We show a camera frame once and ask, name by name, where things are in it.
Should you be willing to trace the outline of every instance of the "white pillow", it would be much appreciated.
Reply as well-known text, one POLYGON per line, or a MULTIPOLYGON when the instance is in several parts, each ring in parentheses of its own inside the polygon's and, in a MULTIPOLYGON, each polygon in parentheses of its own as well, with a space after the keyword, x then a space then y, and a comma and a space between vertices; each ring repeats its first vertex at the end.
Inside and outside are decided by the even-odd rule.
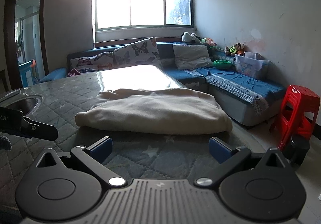
POLYGON ((175 64, 179 70, 212 67, 206 45, 173 45, 175 64))
POLYGON ((84 70, 91 68, 99 71, 105 69, 113 69, 114 67, 114 53, 105 52, 91 57, 74 58, 70 60, 70 69, 84 70))
POLYGON ((155 37, 122 46, 114 51, 114 55, 118 68, 140 64, 162 68, 155 37))

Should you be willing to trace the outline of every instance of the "red stool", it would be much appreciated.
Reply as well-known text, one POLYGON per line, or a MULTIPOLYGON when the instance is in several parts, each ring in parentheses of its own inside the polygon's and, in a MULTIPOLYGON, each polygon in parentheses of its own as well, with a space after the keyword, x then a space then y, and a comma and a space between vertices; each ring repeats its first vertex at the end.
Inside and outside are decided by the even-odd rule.
POLYGON ((281 141, 278 148, 282 151, 289 138, 293 134, 300 134, 309 140, 319 112, 320 97, 310 89, 290 85, 286 91, 281 105, 281 111, 270 127, 270 132, 276 127, 281 133, 281 141), (286 110, 287 103, 293 106, 293 110, 286 110), (310 123, 304 116, 304 112, 312 112, 313 120, 310 123))

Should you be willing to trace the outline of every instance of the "sofa armrest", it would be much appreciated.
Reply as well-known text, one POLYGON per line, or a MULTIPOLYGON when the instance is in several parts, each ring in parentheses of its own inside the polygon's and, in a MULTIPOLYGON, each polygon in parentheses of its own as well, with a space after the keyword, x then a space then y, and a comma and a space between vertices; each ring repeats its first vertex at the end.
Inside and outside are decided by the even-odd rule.
POLYGON ((58 69, 52 71, 47 76, 45 76, 44 78, 42 78, 40 80, 40 83, 44 83, 44 82, 49 82, 49 81, 65 78, 67 76, 67 74, 68 74, 67 68, 58 68, 58 69))

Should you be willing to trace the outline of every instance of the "green plastic basket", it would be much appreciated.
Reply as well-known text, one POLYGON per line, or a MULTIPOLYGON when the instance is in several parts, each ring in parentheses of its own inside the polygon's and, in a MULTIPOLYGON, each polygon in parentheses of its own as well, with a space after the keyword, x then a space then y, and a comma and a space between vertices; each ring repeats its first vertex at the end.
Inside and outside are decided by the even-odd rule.
POLYGON ((220 70, 228 70, 231 68, 232 66, 232 62, 231 61, 225 61, 225 60, 216 60, 213 62, 213 64, 215 65, 215 67, 217 69, 220 69, 220 70))

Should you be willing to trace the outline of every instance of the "red cloth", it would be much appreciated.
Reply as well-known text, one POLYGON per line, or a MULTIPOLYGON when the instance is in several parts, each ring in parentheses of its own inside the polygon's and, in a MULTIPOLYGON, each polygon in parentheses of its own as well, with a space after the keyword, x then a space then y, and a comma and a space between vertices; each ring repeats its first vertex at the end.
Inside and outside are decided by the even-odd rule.
POLYGON ((70 70, 70 72, 67 74, 67 77, 76 76, 76 75, 82 75, 82 73, 79 72, 77 69, 72 69, 72 70, 70 70))

